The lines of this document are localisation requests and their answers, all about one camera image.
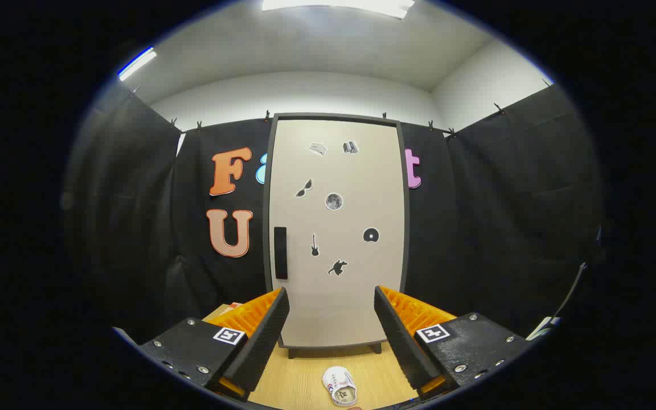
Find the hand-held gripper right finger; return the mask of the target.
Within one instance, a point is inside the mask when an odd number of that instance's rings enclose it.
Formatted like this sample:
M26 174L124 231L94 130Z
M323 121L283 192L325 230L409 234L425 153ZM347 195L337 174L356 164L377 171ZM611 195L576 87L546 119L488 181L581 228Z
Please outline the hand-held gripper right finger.
M399 367L420 399L489 378L534 345L480 313L449 314L386 286L375 287L373 306Z

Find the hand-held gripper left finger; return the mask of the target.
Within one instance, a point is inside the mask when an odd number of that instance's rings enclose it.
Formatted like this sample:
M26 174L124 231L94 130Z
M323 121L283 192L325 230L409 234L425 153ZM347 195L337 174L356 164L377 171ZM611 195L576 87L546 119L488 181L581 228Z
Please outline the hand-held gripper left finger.
M278 288L209 320L187 318L140 345L159 365L238 401L255 391L290 311Z

